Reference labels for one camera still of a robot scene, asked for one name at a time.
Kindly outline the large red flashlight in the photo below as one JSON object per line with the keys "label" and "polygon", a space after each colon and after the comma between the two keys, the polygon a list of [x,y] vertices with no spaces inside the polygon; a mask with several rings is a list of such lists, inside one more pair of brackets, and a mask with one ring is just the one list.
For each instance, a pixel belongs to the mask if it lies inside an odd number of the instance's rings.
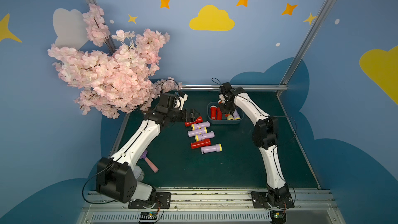
{"label": "large red flashlight", "polygon": [[222,120],[222,111],[219,107],[217,108],[217,120]]}

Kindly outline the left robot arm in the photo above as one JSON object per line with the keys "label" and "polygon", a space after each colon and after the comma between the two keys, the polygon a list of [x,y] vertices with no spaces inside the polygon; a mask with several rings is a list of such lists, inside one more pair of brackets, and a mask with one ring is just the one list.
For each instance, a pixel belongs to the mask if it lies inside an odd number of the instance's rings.
{"label": "left robot arm", "polygon": [[110,158],[98,162],[96,192],[122,203],[140,200],[147,207],[155,204],[156,189],[138,182],[134,169],[150,143],[170,122],[193,122],[199,117],[197,110],[183,107],[187,99],[182,91],[160,95],[157,106],[144,113],[144,120],[128,142]]}

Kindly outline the clear blue storage box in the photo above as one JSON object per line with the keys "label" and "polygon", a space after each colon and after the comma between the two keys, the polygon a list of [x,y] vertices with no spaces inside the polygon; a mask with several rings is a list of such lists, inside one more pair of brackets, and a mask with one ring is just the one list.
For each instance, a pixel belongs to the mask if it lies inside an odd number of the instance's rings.
{"label": "clear blue storage box", "polygon": [[218,106],[218,102],[210,102],[207,105],[207,120],[210,122],[210,124],[213,124],[213,125],[237,125],[237,124],[240,124],[240,122],[245,118],[244,112],[240,108],[237,108],[236,110],[240,116],[240,119],[227,120],[226,116],[223,116],[221,120],[213,120],[213,119],[211,119],[211,109],[210,109],[213,105]]}

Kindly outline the purple flashlight bottom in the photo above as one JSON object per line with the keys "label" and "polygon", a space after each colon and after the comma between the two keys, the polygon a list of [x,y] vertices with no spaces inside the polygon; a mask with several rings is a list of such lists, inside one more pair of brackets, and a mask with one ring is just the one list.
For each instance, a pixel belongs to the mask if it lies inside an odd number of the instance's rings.
{"label": "purple flashlight bottom", "polygon": [[241,117],[240,117],[240,115],[239,115],[237,110],[234,111],[233,118],[234,118],[234,120],[240,120],[241,119]]}

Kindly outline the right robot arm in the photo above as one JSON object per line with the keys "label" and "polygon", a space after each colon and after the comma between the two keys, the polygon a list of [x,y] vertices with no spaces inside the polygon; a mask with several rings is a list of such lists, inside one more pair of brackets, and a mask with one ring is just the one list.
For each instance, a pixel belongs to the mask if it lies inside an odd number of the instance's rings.
{"label": "right robot arm", "polygon": [[254,125],[252,141],[259,148],[266,171],[268,205],[279,208],[294,208],[292,197],[278,157],[278,119],[263,111],[241,87],[234,88],[230,83],[221,84],[220,109],[224,114],[233,114],[239,108]]}

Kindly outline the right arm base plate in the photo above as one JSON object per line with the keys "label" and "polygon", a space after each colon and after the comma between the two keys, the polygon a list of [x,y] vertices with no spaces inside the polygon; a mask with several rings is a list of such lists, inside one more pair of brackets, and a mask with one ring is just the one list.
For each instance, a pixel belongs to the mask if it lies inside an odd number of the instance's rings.
{"label": "right arm base plate", "polygon": [[252,191],[250,193],[254,208],[278,208],[281,210],[294,208],[293,198],[289,192],[280,190],[261,192]]}

